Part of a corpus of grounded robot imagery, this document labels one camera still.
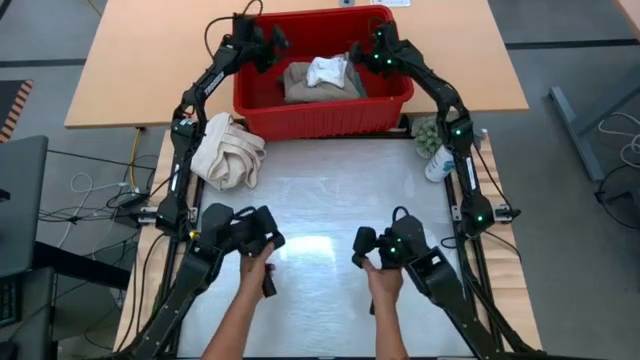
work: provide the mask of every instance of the red plastic bin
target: red plastic bin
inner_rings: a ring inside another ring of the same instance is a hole
[[[365,66],[356,65],[368,98],[308,104],[285,104],[278,79],[293,61],[310,62],[316,56],[331,57],[349,51],[354,42],[368,52],[373,44],[370,19],[393,20],[384,6],[359,6],[259,16],[267,38],[279,25],[291,47],[285,58],[264,74],[244,66],[234,78],[233,105],[246,118],[249,130],[267,141],[313,138],[385,131],[398,122],[402,104],[413,95],[413,83],[404,76],[385,79]]]

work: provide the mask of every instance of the human arm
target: human arm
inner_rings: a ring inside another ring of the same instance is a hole
[[[262,281],[267,267],[273,269],[272,265],[267,264],[272,252],[273,244],[269,244],[256,258],[242,257],[238,293],[204,351],[202,360],[242,359],[251,320],[262,298]]]
[[[362,267],[369,278],[369,290],[373,297],[376,316],[376,359],[406,360],[407,350],[402,342],[396,302],[402,287],[400,269],[376,269],[369,259],[364,259]]]

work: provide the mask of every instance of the white table surface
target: white table surface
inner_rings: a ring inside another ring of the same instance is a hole
[[[255,189],[205,187],[202,209],[267,205],[286,238],[270,259],[278,295],[258,305],[246,357],[375,356],[371,297],[364,271],[351,262],[353,240],[360,226],[382,233],[398,205],[423,222],[429,246],[452,235],[444,184],[430,183],[425,166],[410,140],[299,140],[267,145]],[[443,252],[459,271],[455,250]],[[178,356],[202,354],[238,288],[238,268],[238,253],[227,255],[196,299]],[[403,274],[397,308],[409,355],[471,356],[444,312]]]

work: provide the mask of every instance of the wooden tabletop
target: wooden tabletop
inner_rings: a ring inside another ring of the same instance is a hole
[[[67,114],[69,128],[166,125],[182,93],[210,65],[203,43],[206,24],[242,12],[247,0],[111,0],[95,36]],[[357,0],[366,5],[368,0]],[[338,0],[264,0],[264,13],[327,9]],[[528,109],[518,77],[486,0],[414,1],[392,8],[402,38],[423,53],[425,62],[451,82],[471,111]],[[209,39],[229,33],[215,24]],[[232,80],[207,102],[208,113],[232,104]],[[404,113],[435,111],[415,86]]]
[[[626,16],[636,37],[640,38],[640,1],[638,0],[617,0],[616,4]]]
[[[489,144],[489,142],[483,143],[481,153],[487,163],[489,170],[491,171],[491,174],[493,175],[493,178],[498,182],[498,185],[500,185],[500,179],[498,177],[495,160],[493,158],[493,151],[491,150],[491,145]],[[172,155],[173,146],[171,144],[169,132],[167,131],[163,140],[162,149],[160,150],[156,175],[153,180],[154,190],[160,183],[162,183],[169,177]],[[478,173],[480,187],[483,194],[485,194],[485,196],[487,196],[489,200],[494,204],[503,203],[503,200],[500,198],[499,193],[489,180],[487,171],[482,167],[482,163],[480,162],[479,158],[476,157],[474,161],[476,164],[476,171]],[[160,189],[157,194],[154,195],[154,197],[151,199],[151,202],[153,204],[159,203],[163,199],[165,194],[166,185],[165,189]],[[510,225],[494,225],[490,229],[490,231],[515,246],[515,239]],[[160,231],[153,226],[147,226],[142,230],[142,233],[140,235],[140,242],[138,245],[138,254],[136,258],[138,264],[142,264],[144,262],[144,259],[147,257],[149,249],[151,248],[151,244],[160,234]],[[536,327],[535,319],[533,317],[531,303],[529,301],[529,294],[527,291],[527,285],[524,280],[524,274],[522,272],[522,267],[520,265],[518,257],[513,253],[512,250],[500,244],[489,235],[482,236],[482,243],[484,246],[484,255],[486,258],[493,296],[497,307],[525,342],[527,342],[534,348],[540,349],[541,345],[538,336],[538,330]],[[156,294],[158,292],[158,287],[160,285],[160,282],[162,281],[162,273],[164,270],[167,248],[168,239],[161,239],[153,249],[153,253],[150,256],[145,279],[144,301],[142,304],[141,312],[141,327],[144,326],[145,322],[149,318]],[[179,254],[182,254],[183,252],[184,248],[181,248],[178,251]],[[472,257],[471,254],[473,252],[471,250],[468,250],[468,253],[470,254],[470,257]],[[176,268],[178,267],[181,259],[182,257],[179,256]],[[140,301],[139,294],[142,291],[142,266],[137,266],[136,271],[132,272],[132,274],[134,273],[137,275],[136,293],[138,294],[138,296],[136,298],[136,311],[134,312],[133,317],[134,325],[132,330],[129,332],[126,341],[124,342],[125,345],[133,339],[136,333],[135,321],[138,315],[137,309]],[[122,310],[118,334],[115,341],[116,349],[123,342],[123,337],[127,331],[130,320],[132,319],[131,310],[133,303],[133,281],[129,281],[129,289],[127,291],[127,297],[125,300],[124,308]]]

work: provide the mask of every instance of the power strip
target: power strip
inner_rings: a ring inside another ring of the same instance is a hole
[[[384,5],[388,7],[407,7],[411,0],[371,0],[371,5]]]

